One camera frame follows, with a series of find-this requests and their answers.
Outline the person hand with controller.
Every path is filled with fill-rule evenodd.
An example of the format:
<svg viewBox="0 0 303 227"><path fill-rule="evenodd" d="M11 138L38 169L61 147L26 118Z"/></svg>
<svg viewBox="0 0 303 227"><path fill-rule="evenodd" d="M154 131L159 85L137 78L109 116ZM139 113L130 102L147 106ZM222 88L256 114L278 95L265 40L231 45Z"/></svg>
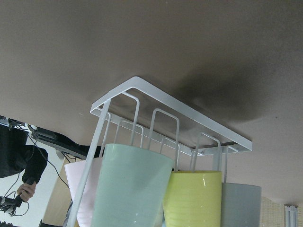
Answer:
<svg viewBox="0 0 303 227"><path fill-rule="evenodd" d="M32 184L23 183L17 189L17 194L21 197L22 201L28 202L31 199L36 191L36 182Z"/></svg>

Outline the yellow cup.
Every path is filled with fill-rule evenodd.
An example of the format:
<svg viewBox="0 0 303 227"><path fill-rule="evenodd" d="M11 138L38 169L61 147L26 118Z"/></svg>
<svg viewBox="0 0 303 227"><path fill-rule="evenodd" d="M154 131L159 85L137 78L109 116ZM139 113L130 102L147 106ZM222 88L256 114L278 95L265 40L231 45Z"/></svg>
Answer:
<svg viewBox="0 0 303 227"><path fill-rule="evenodd" d="M221 225L222 172L172 172L163 199L167 227Z"/></svg>

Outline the grey cup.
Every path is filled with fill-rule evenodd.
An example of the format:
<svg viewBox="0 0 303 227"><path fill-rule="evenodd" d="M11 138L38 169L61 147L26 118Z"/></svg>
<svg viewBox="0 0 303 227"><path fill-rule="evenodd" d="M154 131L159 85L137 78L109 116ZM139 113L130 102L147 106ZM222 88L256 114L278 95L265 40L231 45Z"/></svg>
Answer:
<svg viewBox="0 0 303 227"><path fill-rule="evenodd" d="M222 227L258 227L260 209L261 187L238 183L222 184Z"/></svg>

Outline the mint green cup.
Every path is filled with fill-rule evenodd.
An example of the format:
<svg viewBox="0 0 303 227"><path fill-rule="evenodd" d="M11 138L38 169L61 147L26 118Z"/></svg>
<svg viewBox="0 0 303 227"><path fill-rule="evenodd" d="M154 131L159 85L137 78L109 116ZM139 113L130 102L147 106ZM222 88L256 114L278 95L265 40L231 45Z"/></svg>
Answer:
<svg viewBox="0 0 303 227"><path fill-rule="evenodd" d="M147 149L107 144L91 225L152 227L169 182L173 160Z"/></svg>

